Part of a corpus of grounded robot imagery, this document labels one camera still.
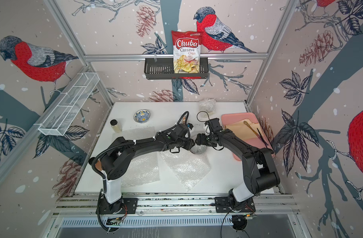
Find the pink floral leaf bowl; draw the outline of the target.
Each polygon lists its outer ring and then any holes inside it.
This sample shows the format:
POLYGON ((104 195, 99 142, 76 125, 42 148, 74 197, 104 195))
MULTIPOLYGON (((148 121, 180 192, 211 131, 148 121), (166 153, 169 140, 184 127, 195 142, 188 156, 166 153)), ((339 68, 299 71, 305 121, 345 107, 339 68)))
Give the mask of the pink floral leaf bowl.
POLYGON ((189 151, 192 153, 192 154, 195 154, 195 155, 200 155, 200 154, 204 154, 207 150, 207 146, 205 145, 195 145, 193 146, 189 151))

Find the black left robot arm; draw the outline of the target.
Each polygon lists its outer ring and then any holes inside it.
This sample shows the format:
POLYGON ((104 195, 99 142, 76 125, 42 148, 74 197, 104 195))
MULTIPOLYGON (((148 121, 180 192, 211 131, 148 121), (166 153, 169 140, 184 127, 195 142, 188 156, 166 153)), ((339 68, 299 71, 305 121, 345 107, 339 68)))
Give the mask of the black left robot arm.
POLYGON ((92 170, 101 176, 102 194, 109 205, 122 206, 121 177, 127 172, 132 159, 153 153, 172 151, 174 148, 191 150, 195 142, 191 138, 159 133, 152 138, 125 140, 117 138, 108 149, 89 159, 92 170))

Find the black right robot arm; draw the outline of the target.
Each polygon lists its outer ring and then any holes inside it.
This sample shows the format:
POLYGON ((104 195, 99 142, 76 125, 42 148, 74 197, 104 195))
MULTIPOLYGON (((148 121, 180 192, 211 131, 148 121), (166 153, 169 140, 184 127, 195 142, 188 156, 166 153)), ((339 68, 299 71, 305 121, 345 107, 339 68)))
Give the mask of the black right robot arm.
POLYGON ((229 191, 228 200, 231 208, 237 208, 262 191, 280 184, 280 177, 272 157, 273 152, 269 148, 251 146, 227 130, 210 135, 200 133, 195 143, 213 148, 221 146, 240 158, 243 181, 229 191))

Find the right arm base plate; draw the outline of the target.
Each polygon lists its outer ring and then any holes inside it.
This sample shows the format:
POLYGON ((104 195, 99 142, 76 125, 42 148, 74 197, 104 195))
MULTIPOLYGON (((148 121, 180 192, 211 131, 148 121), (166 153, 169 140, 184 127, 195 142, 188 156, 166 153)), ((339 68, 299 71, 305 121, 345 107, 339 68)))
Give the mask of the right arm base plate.
POLYGON ((236 201, 233 197, 215 197, 214 203, 217 213, 228 212, 242 212, 242 213, 254 213, 255 205, 252 198, 244 200, 242 202, 236 201))

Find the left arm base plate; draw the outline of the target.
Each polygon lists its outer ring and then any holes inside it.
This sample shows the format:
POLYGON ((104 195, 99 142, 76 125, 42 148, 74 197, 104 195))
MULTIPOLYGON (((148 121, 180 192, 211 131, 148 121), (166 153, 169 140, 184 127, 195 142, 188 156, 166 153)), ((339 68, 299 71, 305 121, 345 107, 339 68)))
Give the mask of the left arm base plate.
POLYGON ((113 204, 102 196, 98 200, 96 214, 113 215, 113 214, 135 214, 138 204, 137 198, 121 198, 113 204))

